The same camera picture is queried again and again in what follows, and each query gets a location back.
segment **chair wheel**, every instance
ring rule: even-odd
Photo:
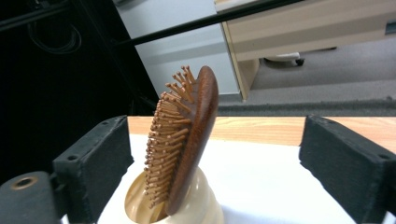
[[[296,63],[298,66],[303,66],[305,59],[297,59]]]

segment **black padded block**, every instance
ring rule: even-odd
[[[47,173],[19,175],[1,186],[0,223],[60,223]]]
[[[394,213],[392,152],[333,120],[308,116],[299,158],[357,223],[381,223],[387,210]]]
[[[54,160],[58,182],[67,188],[69,221],[96,222],[132,163],[125,116],[99,123]]]

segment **black wall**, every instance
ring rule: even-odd
[[[70,24],[76,26],[82,45],[73,53],[44,51],[26,25],[0,33],[0,183],[27,172],[51,173],[52,160],[104,119],[150,115],[140,99],[155,102],[155,91],[135,49],[112,50],[110,43],[129,36],[111,1],[100,2],[106,12],[97,15],[108,20],[87,20],[74,4],[37,21],[39,35],[51,46],[66,43]],[[21,6],[10,7],[8,15],[26,10]]]

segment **wooden hairbrush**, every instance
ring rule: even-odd
[[[188,66],[166,86],[157,104],[146,156],[146,194],[150,207],[164,204],[164,215],[177,212],[212,131],[219,105],[213,71],[203,66],[194,78]]]

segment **cream ceramic vase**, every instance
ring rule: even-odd
[[[131,223],[156,224],[223,224],[221,206],[209,187],[202,170],[197,167],[190,188],[179,210],[172,216],[151,222],[160,214],[161,207],[149,209],[149,198],[145,195],[145,173],[140,174],[125,197],[125,213]]]

